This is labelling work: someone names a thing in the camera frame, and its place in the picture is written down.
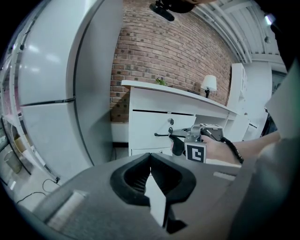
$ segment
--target white lamp shade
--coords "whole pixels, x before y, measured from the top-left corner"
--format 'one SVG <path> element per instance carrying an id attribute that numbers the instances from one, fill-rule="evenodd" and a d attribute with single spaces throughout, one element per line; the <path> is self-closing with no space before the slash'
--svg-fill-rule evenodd
<path id="1" fill-rule="evenodd" d="M 202 84 L 201 88 L 207 90 L 208 88 L 210 91 L 217 91 L 217 79 L 213 75 L 206 75 Z"/>

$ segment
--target human arm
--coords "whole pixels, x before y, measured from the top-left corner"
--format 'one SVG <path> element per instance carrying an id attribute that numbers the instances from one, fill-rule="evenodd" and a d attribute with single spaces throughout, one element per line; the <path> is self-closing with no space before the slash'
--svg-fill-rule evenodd
<path id="1" fill-rule="evenodd" d="M 217 159 L 232 164 L 238 164 L 236 156 L 227 146 L 226 143 L 217 142 L 207 136 L 202 136 L 204 142 L 206 142 L 206 158 Z M 261 150 L 271 144 L 280 140 L 279 132 L 268 134 L 266 136 L 254 139 L 251 141 L 233 142 L 234 146 L 240 152 L 241 156 L 247 160 L 250 157 L 258 155 Z"/>

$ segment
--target brick wall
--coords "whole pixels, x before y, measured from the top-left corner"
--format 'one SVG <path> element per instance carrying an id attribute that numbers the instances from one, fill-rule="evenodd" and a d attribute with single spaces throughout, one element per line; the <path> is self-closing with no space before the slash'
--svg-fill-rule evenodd
<path id="1" fill-rule="evenodd" d="M 121 80 L 168 85 L 200 92 L 205 75 L 217 77 L 210 99 L 226 104 L 230 68 L 237 62 L 229 47 L 210 26 L 192 13 L 176 14 L 168 22 L 149 9 L 154 0 L 124 0 L 124 24 L 115 51 L 111 80 L 111 120 L 128 122 L 129 91 Z"/>

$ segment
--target wrist strap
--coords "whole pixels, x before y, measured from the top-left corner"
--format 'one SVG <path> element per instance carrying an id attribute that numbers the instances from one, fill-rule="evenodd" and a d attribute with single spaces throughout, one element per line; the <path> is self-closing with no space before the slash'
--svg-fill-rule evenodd
<path id="1" fill-rule="evenodd" d="M 225 137 L 221 138 L 221 142 L 226 143 L 227 146 L 230 148 L 230 150 L 233 152 L 234 156 L 236 156 L 240 164 L 243 164 L 244 159 L 239 153 L 239 151 L 237 150 L 237 148 L 235 147 L 235 145 Z"/>

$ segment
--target ceiling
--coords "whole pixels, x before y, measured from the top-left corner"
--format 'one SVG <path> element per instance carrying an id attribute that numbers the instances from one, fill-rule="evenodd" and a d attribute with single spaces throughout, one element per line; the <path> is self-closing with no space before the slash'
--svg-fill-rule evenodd
<path id="1" fill-rule="evenodd" d="M 217 0 L 199 4 L 193 12 L 221 35 L 240 62 L 267 61 L 273 70 L 286 72 L 275 34 L 255 1 Z"/>

